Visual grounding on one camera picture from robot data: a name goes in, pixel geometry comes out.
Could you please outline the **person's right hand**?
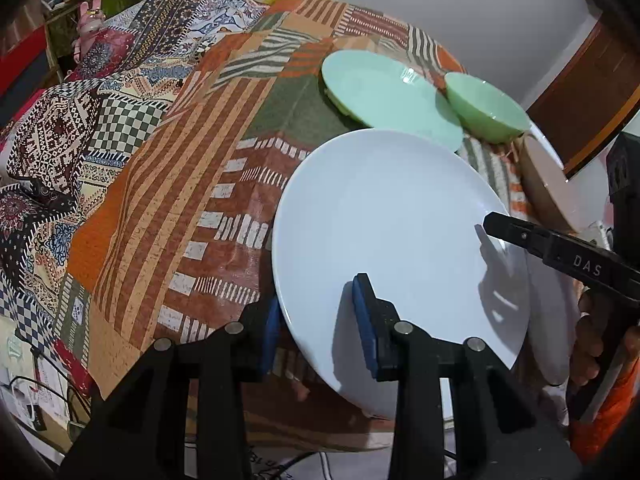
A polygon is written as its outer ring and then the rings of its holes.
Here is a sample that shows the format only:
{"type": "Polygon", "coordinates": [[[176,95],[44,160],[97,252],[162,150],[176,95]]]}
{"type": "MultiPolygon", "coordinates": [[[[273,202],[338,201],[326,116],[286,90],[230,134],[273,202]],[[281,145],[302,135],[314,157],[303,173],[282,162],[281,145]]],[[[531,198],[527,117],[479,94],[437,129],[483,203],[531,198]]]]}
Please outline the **person's right hand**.
{"type": "MultiPolygon", "coordinates": [[[[592,289],[585,289],[578,301],[580,319],[575,326],[575,342],[570,355],[570,383],[577,390],[599,375],[596,362],[603,351],[602,334],[608,322],[612,302],[592,289]]],[[[624,338],[626,361],[620,377],[629,378],[631,391],[638,391],[639,327],[632,326],[624,338]]]]}

